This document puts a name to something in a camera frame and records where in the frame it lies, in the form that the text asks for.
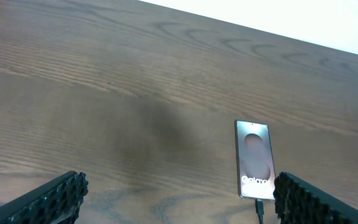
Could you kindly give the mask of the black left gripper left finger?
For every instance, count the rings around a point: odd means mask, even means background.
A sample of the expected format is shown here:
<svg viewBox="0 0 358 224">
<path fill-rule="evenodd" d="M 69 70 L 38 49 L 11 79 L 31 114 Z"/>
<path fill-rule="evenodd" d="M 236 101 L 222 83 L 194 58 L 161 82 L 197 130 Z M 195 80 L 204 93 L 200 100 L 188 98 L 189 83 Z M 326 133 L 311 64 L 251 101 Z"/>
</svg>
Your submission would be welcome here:
<svg viewBox="0 0 358 224">
<path fill-rule="evenodd" d="M 0 224 L 74 224 L 87 193 L 86 174 L 69 171 L 0 206 Z"/>
</svg>

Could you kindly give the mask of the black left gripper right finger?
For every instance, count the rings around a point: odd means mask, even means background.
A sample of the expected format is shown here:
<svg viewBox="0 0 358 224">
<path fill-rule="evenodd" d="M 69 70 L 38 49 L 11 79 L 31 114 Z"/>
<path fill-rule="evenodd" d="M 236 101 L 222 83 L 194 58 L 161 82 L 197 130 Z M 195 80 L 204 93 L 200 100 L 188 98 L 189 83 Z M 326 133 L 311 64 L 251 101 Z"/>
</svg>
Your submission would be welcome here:
<svg viewBox="0 0 358 224">
<path fill-rule="evenodd" d="M 358 210 L 297 176 L 274 180 L 275 213 L 284 224 L 358 224 Z"/>
</svg>

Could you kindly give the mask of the Galaxy smartphone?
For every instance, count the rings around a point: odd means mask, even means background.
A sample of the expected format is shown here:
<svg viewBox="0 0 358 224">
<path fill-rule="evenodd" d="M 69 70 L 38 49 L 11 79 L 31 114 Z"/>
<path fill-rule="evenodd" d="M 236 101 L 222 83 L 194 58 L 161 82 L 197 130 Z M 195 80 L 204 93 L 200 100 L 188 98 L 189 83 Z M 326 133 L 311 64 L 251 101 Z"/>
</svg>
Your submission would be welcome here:
<svg viewBox="0 0 358 224">
<path fill-rule="evenodd" d="M 235 120 L 238 194 L 273 200 L 275 167 L 266 124 Z"/>
</svg>

